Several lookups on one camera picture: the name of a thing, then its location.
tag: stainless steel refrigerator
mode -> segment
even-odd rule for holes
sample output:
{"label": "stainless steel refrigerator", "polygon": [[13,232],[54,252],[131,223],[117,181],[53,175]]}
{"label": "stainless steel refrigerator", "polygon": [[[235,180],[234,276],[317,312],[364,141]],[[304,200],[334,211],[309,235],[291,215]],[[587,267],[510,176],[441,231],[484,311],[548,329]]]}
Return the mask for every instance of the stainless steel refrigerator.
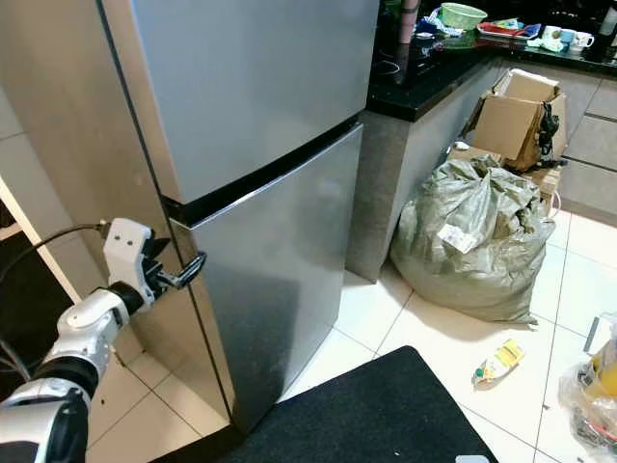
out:
{"label": "stainless steel refrigerator", "polygon": [[0,3],[2,85],[73,220],[149,220],[177,264],[208,253],[135,331],[246,430],[337,317],[378,3]]}

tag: black countertop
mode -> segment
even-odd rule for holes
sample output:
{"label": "black countertop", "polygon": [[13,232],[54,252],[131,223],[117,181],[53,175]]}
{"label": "black countertop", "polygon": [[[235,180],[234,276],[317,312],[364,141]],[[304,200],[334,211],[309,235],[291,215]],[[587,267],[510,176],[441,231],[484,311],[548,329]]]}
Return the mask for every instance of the black countertop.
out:
{"label": "black countertop", "polygon": [[524,41],[486,39],[471,31],[459,39],[377,44],[366,107],[415,122],[497,56],[617,77],[615,60],[592,61],[584,55],[532,48]]}

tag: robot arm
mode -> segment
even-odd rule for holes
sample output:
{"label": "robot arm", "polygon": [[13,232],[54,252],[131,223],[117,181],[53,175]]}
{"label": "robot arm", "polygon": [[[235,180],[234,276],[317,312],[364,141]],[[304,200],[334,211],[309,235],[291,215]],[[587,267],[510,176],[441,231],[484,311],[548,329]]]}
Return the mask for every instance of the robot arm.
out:
{"label": "robot arm", "polygon": [[205,263],[198,253],[169,275],[154,259],[168,242],[131,220],[112,222],[103,247],[109,286],[60,316],[58,339],[32,380],[0,404],[0,461],[84,461],[91,400],[120,329],[169,287],[186,286]]}

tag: freezer door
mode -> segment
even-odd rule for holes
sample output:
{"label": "freezer door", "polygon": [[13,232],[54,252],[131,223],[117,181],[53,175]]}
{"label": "freezer door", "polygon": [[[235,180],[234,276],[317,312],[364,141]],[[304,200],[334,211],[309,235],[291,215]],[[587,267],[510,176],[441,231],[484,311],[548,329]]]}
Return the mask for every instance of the freezer door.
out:
{"label": "freezer door", "polygon": [[232,415],[251,429],[338,314],[362,126],[193,229],[227,357]]}
{"label": "freezer door", "polygon": [[126,1],[104,5],[168,198],[200,198],[365,105],[379,0]]}

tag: gray sack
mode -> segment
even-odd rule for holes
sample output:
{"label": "gray sack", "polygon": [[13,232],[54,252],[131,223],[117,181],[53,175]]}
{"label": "gray sack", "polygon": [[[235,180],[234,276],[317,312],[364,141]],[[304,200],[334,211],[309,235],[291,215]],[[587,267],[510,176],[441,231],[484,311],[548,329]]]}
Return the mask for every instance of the gray sack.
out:
{"label": "gray sack", "polygon": [[403,209],[390,258],[432,303],[483,320],[536,324],[531,291],[554,228],[532,182],[488,156],[452,160]]}

